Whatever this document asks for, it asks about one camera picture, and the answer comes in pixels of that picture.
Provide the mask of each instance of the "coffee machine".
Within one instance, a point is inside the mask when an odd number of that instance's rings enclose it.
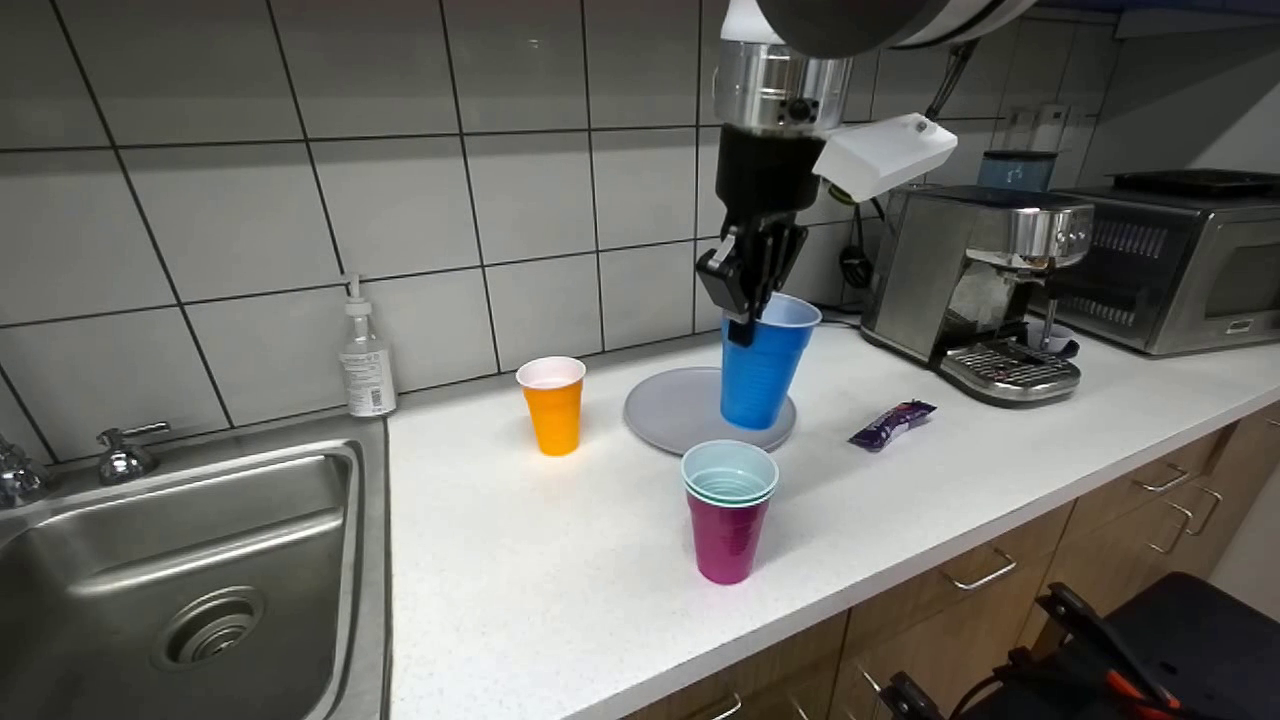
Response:
[[[1051,192],[907,192],[898,248],[874,284],[865,337],[903,352],[970,395],[1050,405],[1082,370],[1050,347],[1051,273],[1085,259],[1092,207]]]

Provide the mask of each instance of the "kitchen counter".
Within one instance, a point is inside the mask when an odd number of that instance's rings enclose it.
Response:
[[[623,718],[1280,401],[1280,344],[1139,360],[1085,342],[1071,401],[988,410],[828,323],[756,573],[716,588],[678,459],[622,420],[639,381],[716,357],[710,337],[592,360],[563,459],[534,450],[509,378],[406,405],[392,720]],[[937,405],[931,424],[880,457],[848,443],[902,401]]]

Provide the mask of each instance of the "sink basin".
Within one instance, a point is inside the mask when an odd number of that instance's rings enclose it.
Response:
[[[318,420],[0,511],[0,718],[386,718],[386,487],[386,428]]]

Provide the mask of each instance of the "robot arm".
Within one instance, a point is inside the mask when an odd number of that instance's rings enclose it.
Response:
[[[787,280],[820,180],[851,199],[940,169],[956,136],[930,117],[839,130],[848,57],[986,35],[1032,0],[731,0],[720,26],[720,248],[701,284],[752,344],[770,297]]]

